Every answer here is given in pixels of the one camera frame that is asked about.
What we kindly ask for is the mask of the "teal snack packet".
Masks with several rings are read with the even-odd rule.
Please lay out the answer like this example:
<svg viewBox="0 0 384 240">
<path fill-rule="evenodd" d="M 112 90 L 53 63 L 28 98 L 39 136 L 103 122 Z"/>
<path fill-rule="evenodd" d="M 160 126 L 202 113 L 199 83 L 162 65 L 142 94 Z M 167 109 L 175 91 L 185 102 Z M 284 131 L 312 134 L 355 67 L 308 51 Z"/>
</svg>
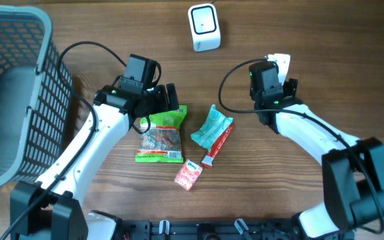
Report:
<svg viewBox="0 0 384 240">
<path fill-rule="evenodd" d="M 224 114 L 216 110 L 216 106 L 213 104 L 204 124 L 198 131 L 191 134 L 191 138 L 198 145 L 210 151 L 216 140 L 232 122 L 232 117 L 224 116 Z"/>
</svg>

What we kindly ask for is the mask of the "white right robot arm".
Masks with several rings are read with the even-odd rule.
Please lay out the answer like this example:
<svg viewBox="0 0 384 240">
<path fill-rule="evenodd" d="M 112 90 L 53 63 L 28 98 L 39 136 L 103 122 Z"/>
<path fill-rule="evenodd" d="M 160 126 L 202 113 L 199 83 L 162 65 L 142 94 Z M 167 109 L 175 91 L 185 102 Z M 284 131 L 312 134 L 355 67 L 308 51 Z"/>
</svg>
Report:
<svg viewBox="0 0 384 240">
<path fill-rule="evenodd" d="M 296 96 L 298 81 L 282 76 L 278 60 L 249 67 L 250 96 L 260 122 L 301 146 L 321 166 L 323 202 L 299 214 L 306 237 L 316 239 L 379 221 L 384 230 L 384 144 L 359 139 L 328 124 Z"/>
</svg>

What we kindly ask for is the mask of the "red tissue pack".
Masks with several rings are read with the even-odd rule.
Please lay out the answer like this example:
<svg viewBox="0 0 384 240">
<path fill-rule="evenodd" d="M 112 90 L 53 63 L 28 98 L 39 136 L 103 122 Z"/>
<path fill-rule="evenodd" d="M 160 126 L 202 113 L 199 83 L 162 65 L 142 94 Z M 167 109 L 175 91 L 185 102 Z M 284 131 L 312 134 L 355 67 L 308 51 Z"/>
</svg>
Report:
<svg viewBox="0 0 384 240">
<path fill-rule="evenodd" d="M 196 180 L 202 173 L 203 168 L 191 160 L 186 160 L 182 168 L 176 175 L 174 182 L 184 188 L 186 191 L 190 191 Z"/>
</svg>

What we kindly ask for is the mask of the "red snack stick packet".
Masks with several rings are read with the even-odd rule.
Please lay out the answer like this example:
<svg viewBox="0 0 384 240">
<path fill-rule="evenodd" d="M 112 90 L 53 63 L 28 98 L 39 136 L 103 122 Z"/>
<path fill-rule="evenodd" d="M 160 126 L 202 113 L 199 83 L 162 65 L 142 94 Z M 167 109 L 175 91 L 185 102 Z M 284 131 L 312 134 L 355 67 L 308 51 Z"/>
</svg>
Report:
<svg viewBox="0 0 384 240">
<path fill-rule="evenodd" d="M 232 123 L 228 128 L 219 136 L 219 138 L 214 142 L 211 147 L 211 150 L 207 152 L 201 161 L 201 166 L 211 169 L 213 167 L 213 160 L 216 158 L 220 150 L 223 148 L 226 140 L 231 134 L 232 130 L 235 128 L 235 124 Z"/>
</svg>

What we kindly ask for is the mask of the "green gummy candy bag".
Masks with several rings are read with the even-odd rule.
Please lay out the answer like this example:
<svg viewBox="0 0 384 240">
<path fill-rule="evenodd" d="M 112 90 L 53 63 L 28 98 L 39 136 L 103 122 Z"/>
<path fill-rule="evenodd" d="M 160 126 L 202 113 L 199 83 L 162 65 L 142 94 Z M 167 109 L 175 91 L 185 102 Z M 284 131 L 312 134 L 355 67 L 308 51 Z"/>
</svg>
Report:
<svg viewBox="0 0 384 240">
<path fill-rule="evenodd" d="M 183 163 L 180 127 L 187 106 L 149 116 L 150 128 L 140 136 L 136 163 Z"/>
</svg>

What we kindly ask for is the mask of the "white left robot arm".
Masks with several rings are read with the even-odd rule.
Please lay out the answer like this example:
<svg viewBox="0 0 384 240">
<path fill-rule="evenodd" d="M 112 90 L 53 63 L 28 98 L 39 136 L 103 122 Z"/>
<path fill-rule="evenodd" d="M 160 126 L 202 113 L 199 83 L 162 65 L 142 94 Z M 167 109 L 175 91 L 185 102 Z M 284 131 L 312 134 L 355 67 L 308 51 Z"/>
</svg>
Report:
<svg viewBox="0 0 384 240">
<path fill-rule="evenodd" d="M 116 83 L 96 92 L 78 134 L 35 183 L 11 193 L 10 239 L 122 239 L 122 220 L 101 211 L 84 214 L 83 200 L 109 152 L 135 120 L 179 108 L 174 84 L 159 84 L 158 62 L 130 55 Z"/>
</svg>

